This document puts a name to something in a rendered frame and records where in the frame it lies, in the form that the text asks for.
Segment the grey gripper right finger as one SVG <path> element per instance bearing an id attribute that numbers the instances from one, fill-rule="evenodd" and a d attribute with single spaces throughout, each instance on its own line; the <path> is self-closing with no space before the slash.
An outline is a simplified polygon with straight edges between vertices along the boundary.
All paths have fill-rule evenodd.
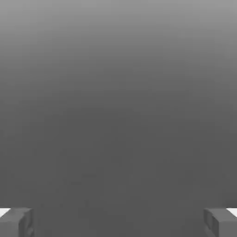
<path id="1" fill-rule="evenodd" d="M 237 237 L 237 208 L 205 208 L 203 218 L 207 237 Z"/>

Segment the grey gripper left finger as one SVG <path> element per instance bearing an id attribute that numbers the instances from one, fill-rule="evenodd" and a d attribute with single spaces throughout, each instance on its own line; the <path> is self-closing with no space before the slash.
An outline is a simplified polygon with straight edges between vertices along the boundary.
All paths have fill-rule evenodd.
<path id="1" fill-rule="evenodd" d="M 35 237 L 34 209 L 0 208 L 0 237 Z"/>

